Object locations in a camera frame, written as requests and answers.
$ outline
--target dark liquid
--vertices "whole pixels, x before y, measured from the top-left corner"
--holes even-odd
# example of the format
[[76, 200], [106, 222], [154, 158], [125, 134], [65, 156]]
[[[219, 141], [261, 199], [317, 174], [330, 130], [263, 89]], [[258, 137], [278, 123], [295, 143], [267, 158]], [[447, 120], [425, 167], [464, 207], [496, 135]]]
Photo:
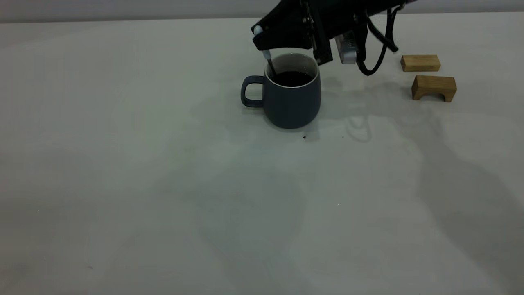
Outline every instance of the dark liquid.
[[313, 81], [313, 77], [301, 72], [283, 72], [272, 78], [273, 82], [285, 87], [299, 87]]

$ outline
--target rectangular wooden block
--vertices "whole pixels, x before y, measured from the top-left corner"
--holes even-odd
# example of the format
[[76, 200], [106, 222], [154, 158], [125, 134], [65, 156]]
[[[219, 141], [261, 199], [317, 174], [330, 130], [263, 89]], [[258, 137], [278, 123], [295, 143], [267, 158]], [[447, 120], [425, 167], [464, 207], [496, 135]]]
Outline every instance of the rectangular wooden block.
[[413, 100], [420, 100], [426, 94], [440, 93], [446, 102], [451, 102], [457, 92], [457, 84], [452, 77], [416, 76], [411, 92]]
[[438, 72], [439, 57], [436, 55], [403, 55], [400, 60], [404, 72]]

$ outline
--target wall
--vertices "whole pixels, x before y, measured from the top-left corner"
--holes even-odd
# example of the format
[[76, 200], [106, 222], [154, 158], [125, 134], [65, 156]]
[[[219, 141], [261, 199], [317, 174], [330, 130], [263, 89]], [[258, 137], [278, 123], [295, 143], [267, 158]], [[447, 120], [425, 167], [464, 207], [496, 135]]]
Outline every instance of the wall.
[[[2, 0], [0, 22], [258, 17], [278, 0]], [[420, 0], [408, 13], [524, 11], [523, 0]]]

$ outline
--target mug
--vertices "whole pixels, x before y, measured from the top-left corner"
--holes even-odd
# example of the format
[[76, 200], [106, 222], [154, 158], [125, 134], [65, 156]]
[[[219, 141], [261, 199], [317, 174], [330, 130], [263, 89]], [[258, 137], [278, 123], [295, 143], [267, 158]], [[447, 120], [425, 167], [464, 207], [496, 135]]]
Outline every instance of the mug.
[[[312, 81], [298, 87], [286, 87], [273, 81], [274, 74], [269, 65], [264, 76], [250, 76], [242, 84], [241, 100], [246, 107], [264, 108], [267, 118], [276, 126], [295, 129], [306, 126], [320, 110], [322, 89], [320, 69], [317, 62], [303, 54], [285, 54], [273, 59], [277, 74], [295, 71], [314, 77]], [[246, 88], [250, 84], [262, 84], [262, 100], [246, 98]]]

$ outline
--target black cable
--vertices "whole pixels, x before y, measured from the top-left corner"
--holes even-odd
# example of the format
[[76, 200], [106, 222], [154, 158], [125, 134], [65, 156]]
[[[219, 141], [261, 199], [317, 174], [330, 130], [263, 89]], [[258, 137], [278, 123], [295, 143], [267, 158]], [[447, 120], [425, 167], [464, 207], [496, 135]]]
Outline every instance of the black cable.
[[371, 20], [369, 18], [367, 19], [367, 25], [369, 27], [369, 30], [384, 45], [382, 46], [382, 51], [380, 52], [380, 57], [378, 58], [377, 64], [375, 65], [375, 67], [371, 71], [367, 69], [366, 65], [364, 64], [364, 62], [362, 60], [357, 58], [358, 68], [361, 70], [361, 72], [364, 75], [371, 76], [371, 75], [373, 75], [374, 73], [377, 72], [377, 70], [382, 65], [382, 61], [384, 61], [384, 57], [386, 56], [386, 50], [388, 48], [391, 51], [393, 51], [393, 52], [397, 52], [398, 51], [398, 47], [395, 45], [395, 42], [393, 41], [393, 26], [395, 24], [395, 18], [397, 17], [397, 12], [399, 12], [399, 10], [401, 10], [403, 8], [404, 8], [404, 6], [401, 5], [401, 6], [397, 7], [397, 8], [395, 8], [395, 10], [393, 10], [393, 12], [391, 11], [391, 9], [388, 9], [388, 16], [387, 16], [388, 20], [387, 20], [387, 25], [386, 25], [386, 36], [383, 36], [378, 31], [378, 29], [373, 25], [373, 23], [371, 22]]

